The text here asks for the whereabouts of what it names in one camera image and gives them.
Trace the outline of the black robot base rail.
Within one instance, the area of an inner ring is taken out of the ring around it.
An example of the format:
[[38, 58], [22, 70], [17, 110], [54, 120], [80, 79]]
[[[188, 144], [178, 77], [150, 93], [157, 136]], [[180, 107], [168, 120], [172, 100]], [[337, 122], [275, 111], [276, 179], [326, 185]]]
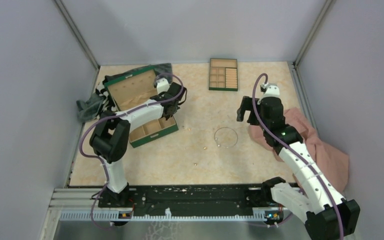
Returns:
[[94, 194], [100, 208], [127, 208], [127, 216], [281, 222], [286, 209], [266, 200], [259, 184], [133, 185], [115, 196]]

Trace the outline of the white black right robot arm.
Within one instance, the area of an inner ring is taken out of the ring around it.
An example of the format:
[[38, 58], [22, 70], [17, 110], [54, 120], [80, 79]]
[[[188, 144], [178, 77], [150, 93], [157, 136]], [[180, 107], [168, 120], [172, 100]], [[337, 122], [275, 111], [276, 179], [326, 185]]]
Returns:
[[247, 123], [263, 131], [266, 143], [292, 170], [304, 193], [293, 189], [281, 177], [263, 182], [261, 199], [267, 206], [277, 203], [290, 210], [304, 224], [312, 240], [339, 240], [352, 235], [360, 206], [347, 200], [327, 180], [312, 159], [303, 137], [286, 123], [284, 107], [278, 97], [262, 99], [244, 96], [237, 110], [238, 122], [249, 111]]

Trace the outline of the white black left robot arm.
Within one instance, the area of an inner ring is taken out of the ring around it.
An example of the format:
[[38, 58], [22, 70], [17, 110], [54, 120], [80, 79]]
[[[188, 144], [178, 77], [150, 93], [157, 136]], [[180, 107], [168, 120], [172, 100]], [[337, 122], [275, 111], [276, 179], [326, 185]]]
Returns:
[[187, 88], [175, 82], [168, 84], [165, 79], [157, 83], [157, 88], [158, 94], [139, 106], [105, 112], [105, 120], [93, 130], [89, 144], [102, 161], [106, 178], [104, 190], [98, 196], [100, 207], [127, 207], [130, 202], [129, 183], [122, 163], [128, 144], [175, 125], [174, 114]]

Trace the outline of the green jewelry box with lid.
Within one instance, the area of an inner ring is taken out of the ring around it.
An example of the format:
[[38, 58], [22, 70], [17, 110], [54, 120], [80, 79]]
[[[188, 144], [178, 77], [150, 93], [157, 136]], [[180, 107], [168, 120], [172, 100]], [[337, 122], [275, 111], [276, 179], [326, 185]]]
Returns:
[[[154, 87], [157, 75], [172, 72], [170, 63], [147, 65], [119, 74], [106, 75], [103, 84], [117, 110], [126, 111], [143, 104], [157, 94]], [[137, 148], [178, 130], [174, 117], [155, 119], [133, 129], [129, 134], [129, 143], [133, 148]]]

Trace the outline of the green compartment jewelry tray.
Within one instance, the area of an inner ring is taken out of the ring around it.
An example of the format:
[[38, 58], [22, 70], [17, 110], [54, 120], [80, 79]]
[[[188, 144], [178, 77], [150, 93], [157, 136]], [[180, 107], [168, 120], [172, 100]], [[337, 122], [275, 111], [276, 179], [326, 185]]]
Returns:
[[237, 92], [239, 90], [238, 61], [230, 58], [211, 58], [208, 89]]

